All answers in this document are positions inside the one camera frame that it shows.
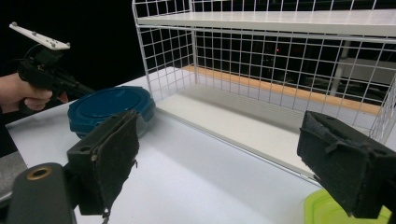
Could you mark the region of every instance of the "wire grid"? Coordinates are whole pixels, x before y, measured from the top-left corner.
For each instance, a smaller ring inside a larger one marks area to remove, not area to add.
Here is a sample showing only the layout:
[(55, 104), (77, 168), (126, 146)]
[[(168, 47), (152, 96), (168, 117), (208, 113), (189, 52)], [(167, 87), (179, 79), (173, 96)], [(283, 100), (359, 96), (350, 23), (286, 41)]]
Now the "wire grid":
[[(134, 15), (394, 5), (387, 1), (136, 0)], [(293, 110), (324, 113), (370, 130), (377, 141), (386, 140), (394, 126), (394, 37), (136, 27), (154, 100), (199, 83)]]

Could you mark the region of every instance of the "finger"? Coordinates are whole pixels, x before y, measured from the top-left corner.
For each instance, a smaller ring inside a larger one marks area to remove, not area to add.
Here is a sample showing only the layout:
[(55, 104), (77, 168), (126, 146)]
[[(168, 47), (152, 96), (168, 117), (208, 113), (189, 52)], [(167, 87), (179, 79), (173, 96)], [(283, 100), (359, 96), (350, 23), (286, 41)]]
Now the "finger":
[(59, 97), (58, 100), (60, 100), (62, 103), (67, 103), (69, 102), (69, 98), (67, 97), (66, 92), (62, 93)]
[(46, 105), (28, 105), (27, 107), (29, 107), (31, 110), (38, 111), (44, 109)]
[(36, 99), (36, 98), (26, 98), (24, 103), (27, 106), (45, 105), (50, 99)]
[(3, 114), (6, 114), (9, 112), (18, 111), (19, 105), (18, 104), (1, 105), (1, 108), (3, 109)]
[(52, 96), (52, 91), (36, 88), (27, 82), (21, 83), (22, 97), (49, 99)]

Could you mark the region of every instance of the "human hand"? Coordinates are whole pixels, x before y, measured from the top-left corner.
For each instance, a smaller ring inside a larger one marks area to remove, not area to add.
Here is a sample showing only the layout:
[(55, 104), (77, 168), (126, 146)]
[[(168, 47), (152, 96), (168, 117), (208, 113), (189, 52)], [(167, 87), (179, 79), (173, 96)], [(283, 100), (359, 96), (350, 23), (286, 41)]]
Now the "human hand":
[[(30, 109), (42, 110), (51, 96), (52, 91), (35, 88), (28, 82), (21, 80), (18, 73), (0, 77), (0, 106), (3, 113), (19, 110), (19, 103), (23, 99)], [(68, 102), (65, 92), (58, 99), (62, 103)]]

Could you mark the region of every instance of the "lime green bowl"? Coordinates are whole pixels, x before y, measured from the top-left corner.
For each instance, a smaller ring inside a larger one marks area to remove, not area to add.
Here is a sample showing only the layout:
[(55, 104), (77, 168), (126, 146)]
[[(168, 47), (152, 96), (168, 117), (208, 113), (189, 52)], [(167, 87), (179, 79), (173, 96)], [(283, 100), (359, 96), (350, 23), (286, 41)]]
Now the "lime green bowl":
[(326, 189), (320, 189), (305, 198), (305, 224), (387, 224), (391, 212), (382, 207), (378, 219), (349, 217)]

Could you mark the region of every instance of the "black background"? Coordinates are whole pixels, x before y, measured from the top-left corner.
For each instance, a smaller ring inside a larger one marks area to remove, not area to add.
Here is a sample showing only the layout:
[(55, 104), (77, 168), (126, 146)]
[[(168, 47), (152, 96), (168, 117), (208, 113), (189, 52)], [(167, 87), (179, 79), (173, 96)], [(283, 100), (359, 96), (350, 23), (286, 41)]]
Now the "black background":
[[(10, 29), (14, 21), (25, 29), (69, 42), (71, 49), (64, 51), (57, 65), (92, 89), (114, 87), (144, 75), (130, 0), (1, 0), (0, 76), (15, 72), (18, 64), (13, 60), (37, 44)], [(58, 104), (49, 103), (47, 108)], [(23, 117), (14, 112), (3, 120), (9, 123)]]

